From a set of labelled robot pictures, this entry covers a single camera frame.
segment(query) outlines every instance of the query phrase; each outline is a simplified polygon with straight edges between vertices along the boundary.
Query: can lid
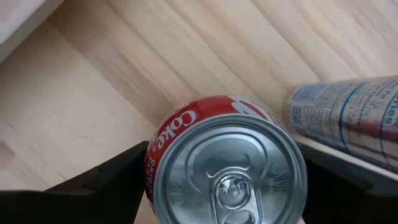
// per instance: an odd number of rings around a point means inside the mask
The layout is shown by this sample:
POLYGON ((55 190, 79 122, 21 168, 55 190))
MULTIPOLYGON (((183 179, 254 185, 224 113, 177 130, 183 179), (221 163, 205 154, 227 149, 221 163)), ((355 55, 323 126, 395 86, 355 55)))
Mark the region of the can lid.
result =
POLYGON ((192 126, 159 168, 154 205, 162 224, 294 223, 307 197, 298 147, 274 124, 249 115, 192 126))

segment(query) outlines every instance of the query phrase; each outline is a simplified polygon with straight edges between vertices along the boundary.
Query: silver can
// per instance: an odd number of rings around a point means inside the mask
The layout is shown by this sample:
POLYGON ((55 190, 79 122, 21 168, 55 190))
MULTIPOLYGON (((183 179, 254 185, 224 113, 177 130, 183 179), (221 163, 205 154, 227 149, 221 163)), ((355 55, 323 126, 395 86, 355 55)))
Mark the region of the silver can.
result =
POLYGON ((300 220, 307 197, 305 163, 293 140, 265 113, 250 101, 216 96, 169 117, 146 159, 153 182, 147 183, 147 195, 160 223, 300 220), (164 149, 167 136, 174 138, 164 149))
POLYGON ((317 83, 298 88, 287 122, 301 135, 398 171, 398 78, 317 83))

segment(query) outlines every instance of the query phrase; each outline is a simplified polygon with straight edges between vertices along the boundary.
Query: coke can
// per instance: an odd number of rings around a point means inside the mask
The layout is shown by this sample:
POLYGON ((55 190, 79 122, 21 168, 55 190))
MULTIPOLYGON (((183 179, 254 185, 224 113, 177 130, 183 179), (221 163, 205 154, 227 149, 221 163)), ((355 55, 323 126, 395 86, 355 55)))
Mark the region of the coke can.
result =
POLYGON ((398 172, 398 77, 296 89, 287 121, 301 135, 398 172))
POLYGON ((212 96, 174 111, 147 149, 146 194, 161 224, 297 223, 303 157, 259 105, 212 96))

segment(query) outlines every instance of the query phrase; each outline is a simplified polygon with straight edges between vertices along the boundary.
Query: wood grain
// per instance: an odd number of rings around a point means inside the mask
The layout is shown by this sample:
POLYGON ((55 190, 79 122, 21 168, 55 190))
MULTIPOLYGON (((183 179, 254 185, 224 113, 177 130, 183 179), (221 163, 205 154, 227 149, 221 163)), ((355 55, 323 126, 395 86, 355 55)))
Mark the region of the wood grain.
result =
POLYGON ((282 119, 298 85, 396 74, 397 14, 393 0, 66 0, 0 65, 0 189, 78 175, 188 100, 241 95, 282 119))

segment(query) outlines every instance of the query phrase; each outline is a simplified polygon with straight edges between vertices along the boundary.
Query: can rim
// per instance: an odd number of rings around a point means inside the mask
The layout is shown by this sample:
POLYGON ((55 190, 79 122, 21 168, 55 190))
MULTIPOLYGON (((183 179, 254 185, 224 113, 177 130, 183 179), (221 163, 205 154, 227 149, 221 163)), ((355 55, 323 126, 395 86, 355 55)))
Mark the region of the can rim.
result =
POLYGON ((304 210, 306 198, 307 198, 307 168, 305 166, 304 158, 300 153, 300 149, 293 141, 293 139, 280 127, 276 126, 272 122, 258 118, 256 116, 248 114, 222 114, 204 119, 202 122, 194 124, 185 130, 167 149, 169 152, 165 153, 161 158, 158 166, 158 174, 154 180, 154 210, 157 215, 157 219, 161 224, 175 224, 174 218, 170 216, 172 209, 165 197, 159 197, 163 194, 163 186, 166 179, 161 178, 166 173, 165 167, 168 164, 173 163, 176 156, 184 149, 184 147, 177 147, 186 145, 190 140, 187 136, 196 136, 206 131, 208 123, 213 120, 219 120, 212 124, 220 125, 225 123, 243 124, 246 127, 252 127, 256 130, 262 129, 262 133, 272 136, 272 141, 278 146, 283 147, 281 153, 289 160, 290 166, 289 172, 292 174, 293 190, 288 197, 288 201, 278 219, 274 223, 294 223, 299 221, 304 210))

